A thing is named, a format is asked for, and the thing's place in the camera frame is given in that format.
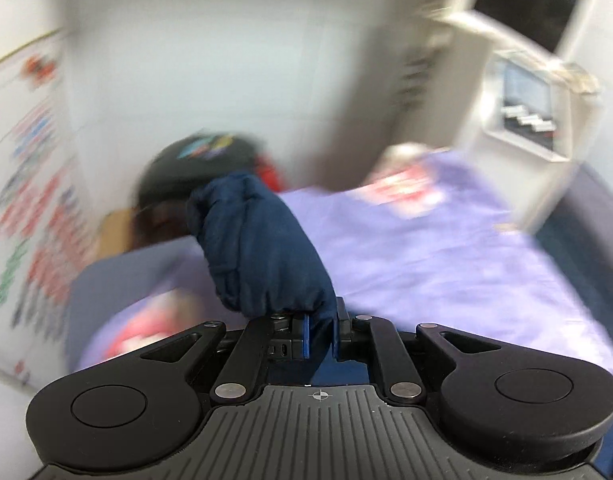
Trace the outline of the navy blue sweatshirt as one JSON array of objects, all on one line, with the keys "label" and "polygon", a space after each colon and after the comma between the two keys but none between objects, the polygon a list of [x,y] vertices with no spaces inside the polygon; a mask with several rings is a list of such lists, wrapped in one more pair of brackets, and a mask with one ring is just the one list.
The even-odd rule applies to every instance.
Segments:
[{"label": "navy blue sweatshirt", "polygon": [[332,356],[335,289],[299,221],[265,183],[246,172],[214,179],[192,192],[186,217],[224,307],[249,320],[289,311],[309,317],[311,359],[271,365],[269,382],[368,382],[365,364]]}]

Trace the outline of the purple floral bed sheet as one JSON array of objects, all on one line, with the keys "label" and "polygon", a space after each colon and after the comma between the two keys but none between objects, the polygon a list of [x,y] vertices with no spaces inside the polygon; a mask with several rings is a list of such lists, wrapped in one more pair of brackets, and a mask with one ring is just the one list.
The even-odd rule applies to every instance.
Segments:
[{"label": "purple floral bed sheet", "polygon": [[[425,159],[441,199],[407,218],[353,190],[285,192],[349,311],[387,318],[400,330],[432,322],[595,363],[613,373],[607,330],[527,234],[509,223],[492,188],[456,155]],[[111,356],[138,313],[179,292],[192,323],[232,330],[244,317],[223,307],[190,237],[88,266],[70,297],[69,370]]]}]

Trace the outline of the black bag with red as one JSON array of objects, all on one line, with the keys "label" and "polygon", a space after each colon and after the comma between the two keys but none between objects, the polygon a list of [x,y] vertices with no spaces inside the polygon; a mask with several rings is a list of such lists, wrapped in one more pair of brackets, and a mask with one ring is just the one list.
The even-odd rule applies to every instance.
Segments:
[{"label": "black bag with red", "polygon": [[137,181],[133,250],[189,234],[186,202],[196,188],[234,171],[256,174],[272,191],[285,182],[260,142],[243,133],[197,132],[163,148]]}]

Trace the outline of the grey massage bed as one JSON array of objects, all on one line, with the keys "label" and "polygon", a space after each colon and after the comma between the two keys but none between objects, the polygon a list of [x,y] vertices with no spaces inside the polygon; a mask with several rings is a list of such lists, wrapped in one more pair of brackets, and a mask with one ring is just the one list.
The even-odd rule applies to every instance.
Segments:
[{"label": "grey massage bed", "polygon": [[556,271],[538,347],[613,372],[613,192],[583,165],[535,234]]}]

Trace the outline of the white medical device cart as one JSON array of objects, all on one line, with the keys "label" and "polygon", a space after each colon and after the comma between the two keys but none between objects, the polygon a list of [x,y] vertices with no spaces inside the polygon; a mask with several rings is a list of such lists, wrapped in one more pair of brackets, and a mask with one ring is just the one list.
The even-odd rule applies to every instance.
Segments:
[{"label": "white medical device cart", "polygon": [[597,132],[597,79],[511,39],[432,23],[406,53],[397,142],[457,152],[521,229],[561,199]]}]

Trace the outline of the white device monitor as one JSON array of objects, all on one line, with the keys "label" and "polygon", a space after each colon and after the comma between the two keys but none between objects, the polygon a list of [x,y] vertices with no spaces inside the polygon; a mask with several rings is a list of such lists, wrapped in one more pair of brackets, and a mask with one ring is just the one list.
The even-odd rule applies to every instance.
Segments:
[{"label": "white device monitor", "polygon": [[485,32],[545,60],[571,58],[595,0],[446,0],[448,23]]}]

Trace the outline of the wall poster chart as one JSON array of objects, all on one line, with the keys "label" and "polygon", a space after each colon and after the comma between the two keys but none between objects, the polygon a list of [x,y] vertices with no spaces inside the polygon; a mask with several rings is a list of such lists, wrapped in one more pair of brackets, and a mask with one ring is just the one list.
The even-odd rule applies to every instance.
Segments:
[{"label": "wall poster chart", "polygon": [[0,372],[34,389],[66,374],[69,292],[94,244],[63,57],[51,34],[0,60]]}]

